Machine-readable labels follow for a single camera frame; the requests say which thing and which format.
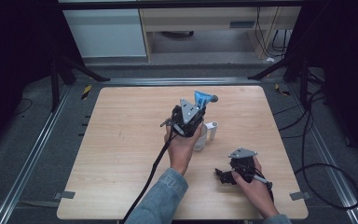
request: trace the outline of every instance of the black cable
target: black cable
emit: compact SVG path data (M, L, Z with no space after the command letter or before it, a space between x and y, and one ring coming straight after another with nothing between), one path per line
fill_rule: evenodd
M28 101L30 103L30 105L28 105L28 107L20 112L15 112L14 115L19 115L24 113L25 111L29 110L31 108L31 106L33 105L32 100L28 99L28 98L22 98L23 101Z
M340 209L340 210L348 210L348 209L353 209L355 207L358 206L358 199L357 199L357 203L354 204L354 205L351 205L351 206L341 206L341 205L337 205L337 204L334 204L334 203L331 203L329 202L328 200L326 200L324 197L322 197L311 185L310 185L310 182L307 178L307 174L306 174L306 170L310 167L316 167L316 166L327 166L327 167L330 167L330 168L333 168L335 170L338 170L340 171L343 175L345 175L345 177L351 181L351 183L355 186L355 189L357 191L357 194L358 194L358 187L356 185L356 182L347 174L345 173L343 170L339 169L338 167L334 166L334 165L330 165L330 164L327 164L327 163L313 163L313 164L310 164L310 165L305 165L305 133L306 133L306 130L307 130L307 126L310 122L310 117L311 117L311 104L312 104L312 98L317 94L319 93L320 91L317 91L315 92L314 94L312 94L312 96L310 97L307 105L308 105L308 108L307 110L309 110L309 114L308 114L308 118L307 118L307 121L306 121L306 124L304 126L304 130L303 130L303 136L302 136L302 143L301 143L301 168L297 171L295 171L295 174L297 174L298 172L302 171L302 174L304 176L304 179L306 181L306 184L307 186L310 188L310 190L319 198L321 199L322 201L324 201L325 203L331 205L332 207L335 207L336 209Z
M168 140L167 142L165 142L164 144L164 147L162 147L161 151L159 152L155 162L153 163L153 167L152 167L152 170L150 172L150 175L149 177L147 178L147 181L145 183L145 186L144 188L142 189L141 193L139 194L139 196L136 198L135 202L133 202L131 208L129 209L129 211L127 212L126 216L124 216L123 220L122 220L122 223L125 223L127 218L130 216L131 212L133 211L133 209L135 208L135 206L138 204L138 202L142 199L142 197L144 196L147 188L149 187L150 185L150 182L152 181L153 179L153 176L157 170L157 167L158 167L158 164L159 162L161 161L162 159L162 156L164 155L165 151L168 149L168 147L170 146L170 143L171 141L173 140L173 138L175 138L177 136L177 134L172 137L172 134L173 134L173 128L171 128L171 131L170 131L170 136L168 137Z
M315 101L318 101L318 100L322 100L322 99L324 99L324 98L325 98L324 96L321 96L321 97L319 97L319 98L314 99L312 102L315 102ZM283 113L283 112L285 112L285 111L288 111L288 110L294 109L294 108L296 108L296 107L298 107L298 106L300 106L300 104L298 104L298 105L294 105L294 106L292 106L292 107L286 108L286 109L281 110L281 111L278 111L278 112L276 112L276 113L273 113L272 115L278 115L278 114L281 114L281 113Z
M282 55L275 55L275 54L269 53L268 48L266 46L266 41L263 36L263 32L261 31L259 19L260 19L260 7L257 7L256 22L255 22L255 38L256 38L258 44L261 46L261 49L263 50L264 54L266 54L267 56L272 57L272 58L282 56ZM262 42L257 36L257 27L258 27L258 30L260 31Z
M312 116L312 124L311 124L310 127L307 129L307 131L306 131L305 134L307 134L307 133L310 132L310 130L312 129L312 126L313 126L313 116ZM298 138L298 137L302 137L302 136L303 136L303 134L301 134L301 135L295 135L295 136L285 136L285 137L281 137L281 139Z
M236 164L238 167L244 169L244 170L252 170L252 172L254 172L254 175L250 175L250 174L245 174L246 176L251 176L253 178L255 178L255 175L258 175L259 177L265 179L267 181L267 179L264 177L264 175L261 173L261 171L257 168L255 168L255 166L250 166L250 165L241 165L241 164ZM269 196L271 197L271 200L274 202L274 193L272 192L272 183L267 181L267 183L264 183L268 189L268 193Z
M319 94L319 93L321 93L321 92L322 92L322 91L316 91L315 93L313 93L313 95ZM312 104L314 101L323 99L324 97L320 97L320 98L318 98L318 99L316 99L316 100L313 100L312 98L311 98L311 101L307 103L306 107L309 107L310 104ZM294 107L285 109L284 111L289 110L289 109L293 109L293 108L296 108L296 107L294 106ZM296 124L298 124L298 123L304 118L304 116L307 114L307 112L308 112L308 109L306 108L300 118L298 118L295 122L293 122L293 123L291 123L291 124L289 124L289 125L287 125L287 126L285 126L285 127L283 127L283 128L280 128L278 131L283 131L283 130L286 130L286 129L288 129L288 128L291 128L291 127L295 126Z
M275 46L275 40L278 36L278 33L279 33L280 30L277 30L275 31L275 35L274 37L272 38L272 49L275 50L275 51L278 51L278 52L286 52L286 37L287 37L287 30L284 30L284 36L283 36L283 44L282 44L282 47L279 47L279 46Z

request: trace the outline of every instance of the sleeve cuff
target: sleeve cuff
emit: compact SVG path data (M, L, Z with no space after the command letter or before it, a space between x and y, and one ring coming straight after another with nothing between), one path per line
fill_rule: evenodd
M264 219L263 224L286 224L286 223L292 223L289 218L284 214L279 214L273 217L269 217Z
M158 181L167 185L168 188L173 189L179 198L183 198L188 189L185 178L173 168L168 168Z

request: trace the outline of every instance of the wooden tabletop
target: wooden tabletop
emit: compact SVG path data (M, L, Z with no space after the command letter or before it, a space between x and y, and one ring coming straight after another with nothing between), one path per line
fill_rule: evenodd
M180 98L194 103L194 90L219 97L207 105L205 122L218 122L213 141L193 153L185 179L189 189L175 219L261 218L237 185L221 184L214 168L229 171L238 147L258 153L262 172L273 182L278 210L289 218L308 215L266 95L257 86L114 87L101 90L78 151L57 215L61 219L122 219L141 192L164 145L159 125ZM169 167L162 158L150 187Z

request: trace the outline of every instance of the metal bracket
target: metal bracket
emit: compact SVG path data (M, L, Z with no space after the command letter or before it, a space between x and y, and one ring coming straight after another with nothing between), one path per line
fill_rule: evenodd
M290 197L292 198L292 201L296 201L299 199L304 199L307 200L309 198L311 198L310 194L308 192L295 192L295 193L290 193Z
M182 116L183 116L183 123L188 124L191 119L200 111L200 109L192 105L189 101L185 100L184 98L180 99L180 105L182 107Z
M72 191L63 191L63 192L56 192L54 195L54 199L60 200L62 198L66 199L74 199L75 193Z
M235 151L233 151L231 154L229 154L230 158L233 159L240 159L240 158L246 158L246 157L253 157L257 155L257 152L239 147Z

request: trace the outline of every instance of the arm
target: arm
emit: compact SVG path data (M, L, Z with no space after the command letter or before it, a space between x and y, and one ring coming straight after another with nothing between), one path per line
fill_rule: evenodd
M168 147L171 168L159 178L158 182L146 193L142 201L131 212L126 224L130 223L171 223L176 208L184 197L188 184L183 175L193 154L193 146L200 138L198 129L191 138L175 136ZM171 127L164 136L168 141Z
M256 157L254 157L254 162L255 168L261 172L261 165ZM264 218L264 224L291 223L286 215L281 215L278 212L274 202L269 196L269 190L264 183L255 179L251 183L247 183L238 173L234 171L232 172L232 176L241 187L245 196Z

